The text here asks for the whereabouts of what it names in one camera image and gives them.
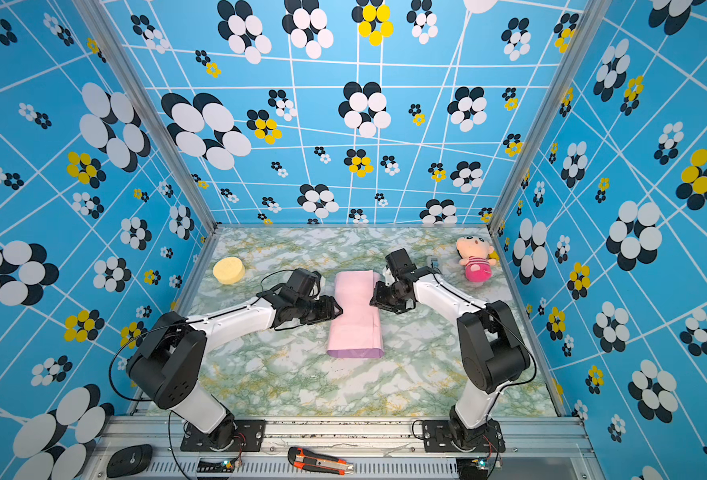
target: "yellow cylinder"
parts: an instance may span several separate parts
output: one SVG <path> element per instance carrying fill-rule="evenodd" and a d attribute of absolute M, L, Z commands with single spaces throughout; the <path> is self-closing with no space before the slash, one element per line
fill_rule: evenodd
<path fill-rule="evenodd" d="M 214 264 L 212 274 L 223 285 L 232 285 L 244 277 L 244 264 L 237 257 L 228 256 Z"/>

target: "pink folded cloth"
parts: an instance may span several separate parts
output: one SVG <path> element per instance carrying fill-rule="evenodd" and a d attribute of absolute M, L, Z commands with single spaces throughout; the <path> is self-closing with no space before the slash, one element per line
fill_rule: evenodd
<path fill-rule="evenodd" d="M 379 359 L 383 356 L 380 313 L 370 306 L 380 275 L 372 270 L 335 276 L 335 300 L 343 314 L 332 320 L 327 354 L 338 359 Z"/>

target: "green and white marble surface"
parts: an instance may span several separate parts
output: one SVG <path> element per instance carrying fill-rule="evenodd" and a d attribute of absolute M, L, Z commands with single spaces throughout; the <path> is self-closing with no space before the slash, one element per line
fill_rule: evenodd
<path fill-rule="evenodd" d="M 413 262 L 438 256 L 445 278 L 482 300 L 521 312 L 498 265 L 483 284 L 465 279 L 455 240 L 475 235 L 489 239 L 485 227 L 318 227 L 227 228 L 215 248 L 189 314 L 213 312 L 260 291 L 261 278 L 276 270 L 302 266 L 324 275 L 334 292 L 335 275 L 344 270 L 382 272 L 385 256 L 406 248 Z M 212 267 L 226 257 L 242 259 L 243 280 L 225 286 Z M 266 287 L 286 280 L 277 274 Z M 243 336 L 210 352 L 202 363 L 202 385 L 236 416 L 446 416 L 467 377 L 460 361 L 457 329 L 426 306 L 402 315 L 380 311 L 385 354 L 377 360 L 334 359 L 327 355 L 330 324 L 286 332 Z M 531 377 L 531 370 L 521 379 Z M 528 385 L 505 390 L 496 416 L 555 416 L 539 373 Z"/>

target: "stuffed toy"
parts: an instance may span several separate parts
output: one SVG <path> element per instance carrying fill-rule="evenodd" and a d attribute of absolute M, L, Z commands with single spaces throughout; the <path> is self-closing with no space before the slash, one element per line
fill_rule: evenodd
<path fill-rule="evenodd" d="M 494 258 L 487 259 L 495 247 L 483 238 L 464 236 L 457 240 L 457 251 L 463 258 L 460 265 L 465 266 L 465 278 L 472 282 L 486 282 L 493 275 L 492 266 L 497 264 Z"/>

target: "floral patterned wall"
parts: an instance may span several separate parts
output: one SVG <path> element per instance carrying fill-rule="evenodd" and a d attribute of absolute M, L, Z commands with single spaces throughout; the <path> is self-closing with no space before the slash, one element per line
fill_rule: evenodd
<path fill-rule="evenodd" d="M 71 2 L 0 2 L 2 479 L 79 474 L 206 235 L 106 60 Z"/>
<path fill-rule="evenodd" d="M 224 224 L 480 224 L 586 0 L 102 5 Z"/>
<path fill-rule="evenodd" d="M 707 0 L 615 0 L 496 231 L 607 478 L 707 478 Z"/>

